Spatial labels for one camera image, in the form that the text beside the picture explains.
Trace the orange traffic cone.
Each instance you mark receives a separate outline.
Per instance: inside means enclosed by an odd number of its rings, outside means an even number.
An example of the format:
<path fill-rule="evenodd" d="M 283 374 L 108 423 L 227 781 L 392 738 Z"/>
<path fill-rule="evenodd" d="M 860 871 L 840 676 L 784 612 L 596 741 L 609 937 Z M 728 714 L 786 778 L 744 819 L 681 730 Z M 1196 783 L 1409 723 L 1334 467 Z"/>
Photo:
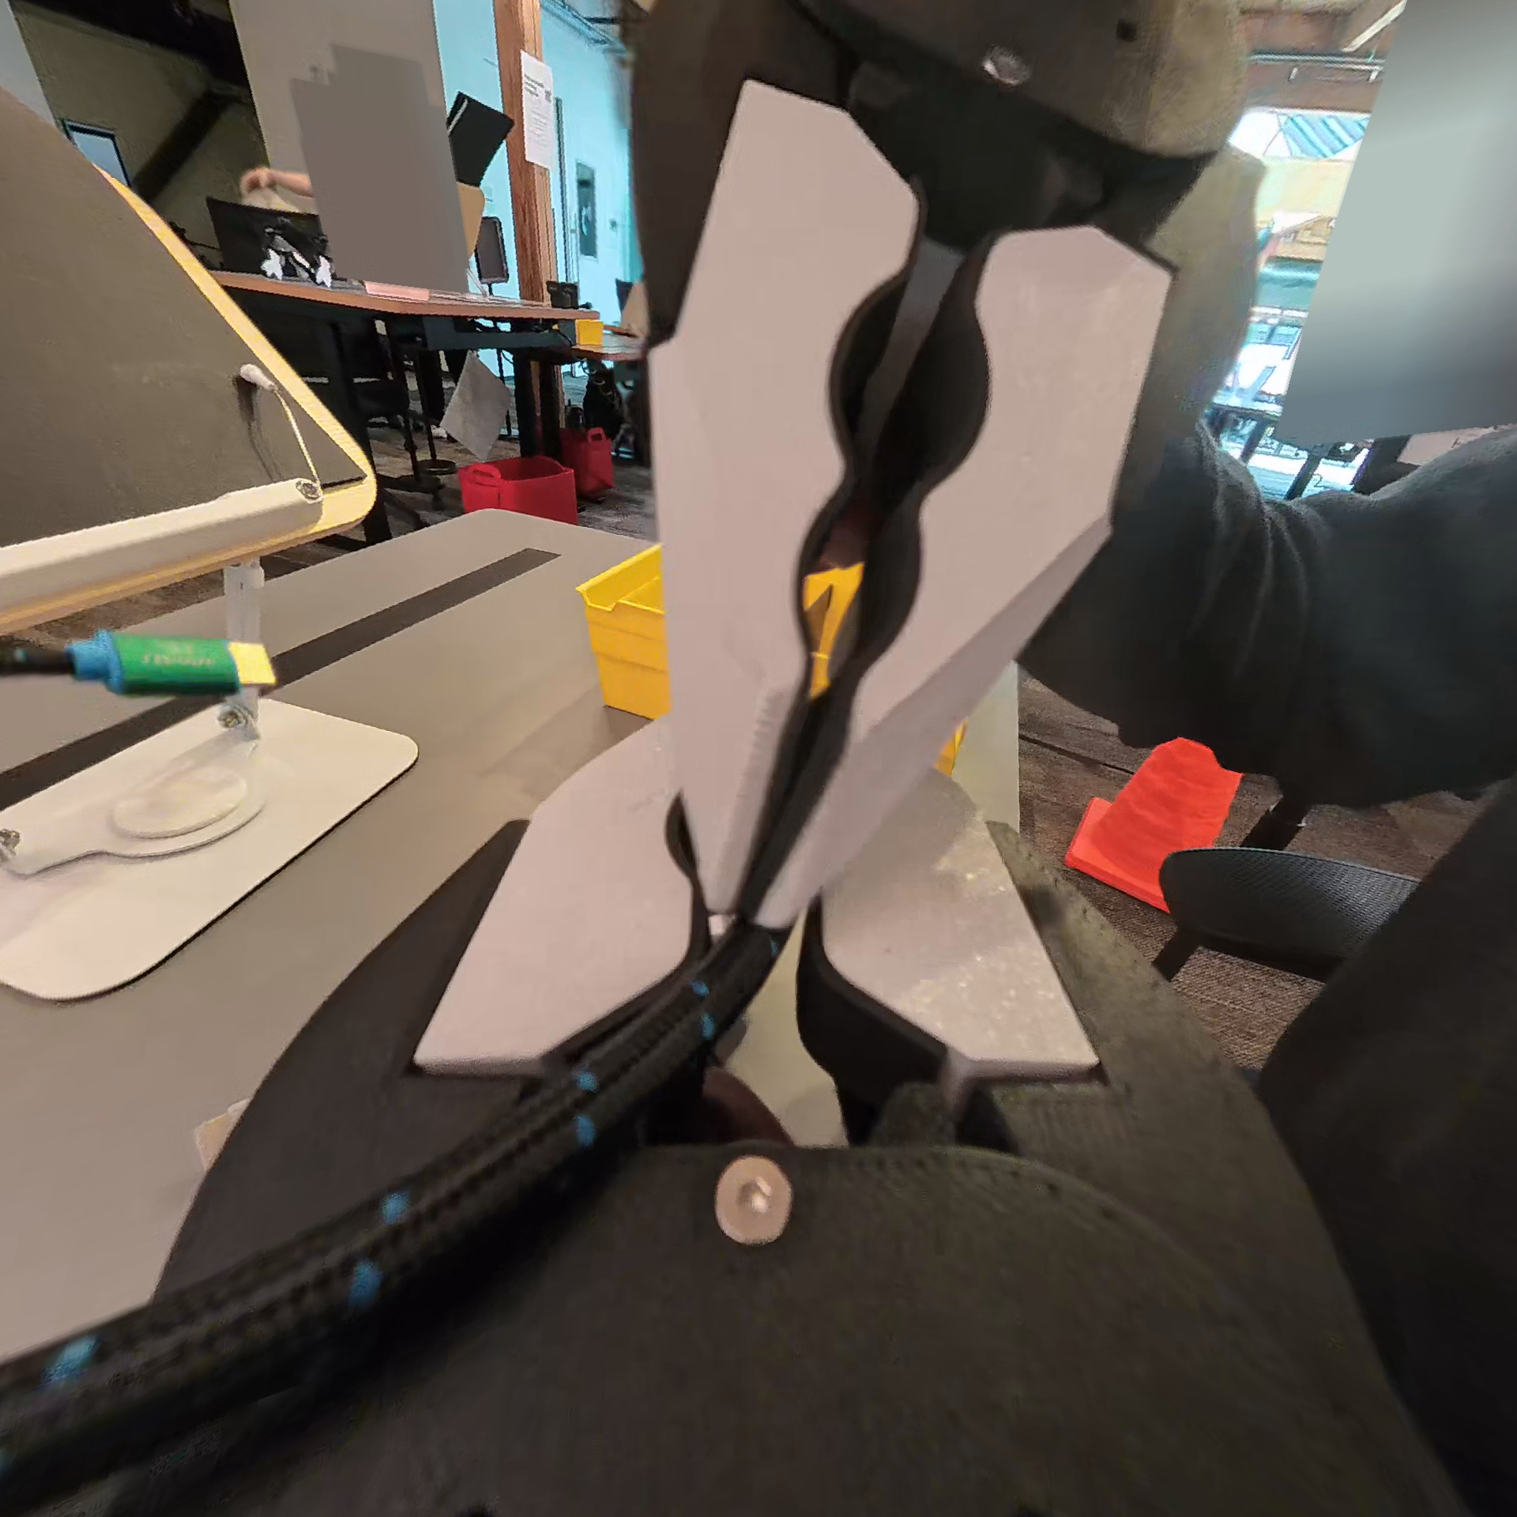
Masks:
<path fill-rule="evenodd" d="M 1161 866 L 1174 850 L 1217 844 L 1238 794 L 1240 773 L 1223 769 L 1195 741 L 1156 745 L 1121 791 L 1088 799 L 1066 850 L 1066 865 L 1133 901 L 1168 910 Z"/>

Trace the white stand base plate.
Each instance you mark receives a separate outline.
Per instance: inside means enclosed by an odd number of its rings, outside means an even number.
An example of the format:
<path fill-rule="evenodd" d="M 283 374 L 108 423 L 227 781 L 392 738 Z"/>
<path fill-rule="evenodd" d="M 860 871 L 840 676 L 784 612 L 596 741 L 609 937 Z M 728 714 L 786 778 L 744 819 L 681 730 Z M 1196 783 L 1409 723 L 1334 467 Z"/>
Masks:
<path fill-rule="evenodd" d="M 75 1000 L 138 979 L 397 781 L 412 738 L 267 699 L 259 556 L 221 568 L 221 638 L 94 631 L 5 676 L 214 703 L 1 807 L 1 986 Z"/>

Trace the yellow plastic bin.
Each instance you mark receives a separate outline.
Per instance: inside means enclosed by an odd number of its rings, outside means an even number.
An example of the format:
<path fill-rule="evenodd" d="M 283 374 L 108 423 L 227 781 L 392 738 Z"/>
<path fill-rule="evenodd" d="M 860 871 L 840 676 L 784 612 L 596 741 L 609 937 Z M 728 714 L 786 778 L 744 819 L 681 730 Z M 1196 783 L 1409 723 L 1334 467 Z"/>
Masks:
<path fill-rule="evenodd" d="M 809 645 L 809 697 L 831 683 L 831 656 L 860 582 L 860 568 L 811 572 L 802 585 Z M 664 600 L 659 543 L 578 585 L 606 710 L 641 720 L 671 711 Z"/>

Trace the person's right forearm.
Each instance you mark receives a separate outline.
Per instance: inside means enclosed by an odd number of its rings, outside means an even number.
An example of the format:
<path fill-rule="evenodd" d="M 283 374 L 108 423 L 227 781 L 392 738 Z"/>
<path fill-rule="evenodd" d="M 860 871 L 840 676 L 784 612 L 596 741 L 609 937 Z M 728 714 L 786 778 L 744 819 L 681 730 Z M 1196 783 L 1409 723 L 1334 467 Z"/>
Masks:
<path fill-rule="evenodd" d="M 1125 745 L 1189 738 L 1315 804 L 1513 777 L 1513 431 L 1373 496 L 1268 499 L 1170 440 L 1018 663 Z"/>

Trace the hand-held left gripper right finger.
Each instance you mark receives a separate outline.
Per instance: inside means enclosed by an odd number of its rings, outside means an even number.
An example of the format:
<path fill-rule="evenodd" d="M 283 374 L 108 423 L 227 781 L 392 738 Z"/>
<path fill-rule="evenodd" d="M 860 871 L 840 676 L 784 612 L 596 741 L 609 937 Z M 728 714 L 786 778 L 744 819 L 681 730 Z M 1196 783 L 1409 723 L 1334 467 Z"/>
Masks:
<path fill-rule="evenodd" d="M 986 817 L 938 770 L 811 902 L 797 1030 L 840 1097 L 969 1097 L 1099 1067 Z"/>

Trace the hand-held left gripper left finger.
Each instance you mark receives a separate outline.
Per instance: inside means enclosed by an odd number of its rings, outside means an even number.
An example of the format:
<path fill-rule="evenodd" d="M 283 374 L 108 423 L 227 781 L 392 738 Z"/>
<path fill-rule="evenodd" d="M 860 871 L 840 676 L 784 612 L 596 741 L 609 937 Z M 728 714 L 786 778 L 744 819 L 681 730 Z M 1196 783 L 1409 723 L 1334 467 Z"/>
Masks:
<path fill-rule="evenodd" d="M 672 804 L 672 728 L 641 725 L 535 807 L 415 1046 L 421 1071 L 539 1076 L 704 945 Z"/>

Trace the background wooden desk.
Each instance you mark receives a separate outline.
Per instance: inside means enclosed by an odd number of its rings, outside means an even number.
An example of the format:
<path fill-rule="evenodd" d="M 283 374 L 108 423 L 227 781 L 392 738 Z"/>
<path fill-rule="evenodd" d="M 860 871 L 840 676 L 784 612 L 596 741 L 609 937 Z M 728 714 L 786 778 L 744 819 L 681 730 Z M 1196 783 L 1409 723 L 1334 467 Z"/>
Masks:
<path fill-rule="evenodd" d="M 271 303 L 281 298 L 297 320 L 312 327 L 323 345 L 324 403 L 360 444 L 365 444 L 365 423 L 357 414 L 355 370 L 339 351 L 339 329 L 382 325 L 390 363 L 397 363 L 406 351 L 503 354 L 510 360 L 510 407 L 523 456 L 560 458 L 561 399 L 551 369 L 641 360 L 641 341 L 617 327 L 596 329 L 596 320 L 584 310 L 404 285 L 317 285 L 236 271 L 210 271 L 210 275 L 243 303 L 256 298 L 257 315 L 271 315 Z"/>

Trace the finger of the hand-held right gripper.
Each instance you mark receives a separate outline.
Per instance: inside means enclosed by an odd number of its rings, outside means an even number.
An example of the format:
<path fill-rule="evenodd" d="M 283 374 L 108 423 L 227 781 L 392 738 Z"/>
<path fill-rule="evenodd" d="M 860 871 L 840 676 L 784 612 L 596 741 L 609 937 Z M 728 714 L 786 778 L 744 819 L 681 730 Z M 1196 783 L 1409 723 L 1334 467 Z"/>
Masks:
<path fill-rule="evenodd" d="M 721 916 L 808 683 L 799 561 L 844 483 L 837 349 L 916 222 L 846 110 L 742 84 L 677 323 L 650 355 L 672 773 Z"/>
<path fill-rule="evenodd" d="M 753 923 L 792 923 L 860 850 L 1104 542 L 1168 284 L 1097 227 L 987 251 L 966 310 L 983 414 L 870 543 Z"/>

